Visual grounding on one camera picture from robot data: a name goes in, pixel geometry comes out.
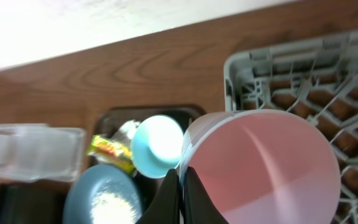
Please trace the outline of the white rice pile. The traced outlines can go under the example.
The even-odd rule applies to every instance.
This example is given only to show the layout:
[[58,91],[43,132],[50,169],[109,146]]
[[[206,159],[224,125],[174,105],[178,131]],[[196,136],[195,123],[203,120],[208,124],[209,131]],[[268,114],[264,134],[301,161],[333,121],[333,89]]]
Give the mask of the white rice pile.
[[134,224],[139,216],[130,201],[107,191],[96,194],[90,214],[92,224]]

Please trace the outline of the green yellow snack wrapper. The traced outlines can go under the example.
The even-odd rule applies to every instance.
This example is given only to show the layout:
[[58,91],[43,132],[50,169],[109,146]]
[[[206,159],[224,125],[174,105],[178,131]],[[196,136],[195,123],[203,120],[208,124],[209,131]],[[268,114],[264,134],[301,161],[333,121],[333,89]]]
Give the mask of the green yellow snack wrapper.
[[98,162],[114,165],[129,175],[135,172],[131,150],[119,141],[94,135],[86,155],[95,157]]

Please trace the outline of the pink plastic cup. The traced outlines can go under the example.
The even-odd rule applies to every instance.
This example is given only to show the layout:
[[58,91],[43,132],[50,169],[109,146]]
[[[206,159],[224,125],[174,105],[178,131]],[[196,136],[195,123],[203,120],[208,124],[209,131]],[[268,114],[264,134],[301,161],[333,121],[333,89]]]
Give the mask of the pink plastic cup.
[[184,135],[180,171],[194,168],[229,223],[330,223],[340,195],[324,135],[279,110],[210,113]]

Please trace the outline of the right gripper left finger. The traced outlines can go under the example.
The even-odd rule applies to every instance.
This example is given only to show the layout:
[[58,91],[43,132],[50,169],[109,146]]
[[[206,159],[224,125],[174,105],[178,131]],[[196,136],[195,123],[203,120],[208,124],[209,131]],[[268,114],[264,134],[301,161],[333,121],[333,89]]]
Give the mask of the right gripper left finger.
[[152,203],[136,224],[179,224],[181,195],[179,178],[175,169],[170,169]]

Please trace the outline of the dark blue plate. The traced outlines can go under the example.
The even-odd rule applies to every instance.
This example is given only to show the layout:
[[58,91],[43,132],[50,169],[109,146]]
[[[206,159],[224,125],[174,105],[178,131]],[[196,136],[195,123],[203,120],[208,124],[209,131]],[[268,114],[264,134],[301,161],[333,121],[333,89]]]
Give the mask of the dark blue plate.
[[118,194],[130,201],[139,212],[144,210],[141,197],[133,180],[122,170],[110,165],[96,165],[82,173],[70,189],[63,210],[63,223],[92,224],[91,203],[101,192]]

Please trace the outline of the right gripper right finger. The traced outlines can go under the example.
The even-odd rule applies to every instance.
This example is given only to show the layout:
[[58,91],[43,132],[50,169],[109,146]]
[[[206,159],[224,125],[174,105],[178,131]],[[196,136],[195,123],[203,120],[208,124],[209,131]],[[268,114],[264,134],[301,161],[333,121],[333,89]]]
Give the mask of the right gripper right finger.
[[184,224],[228,224],[210,199],[193,167],[184,178]]

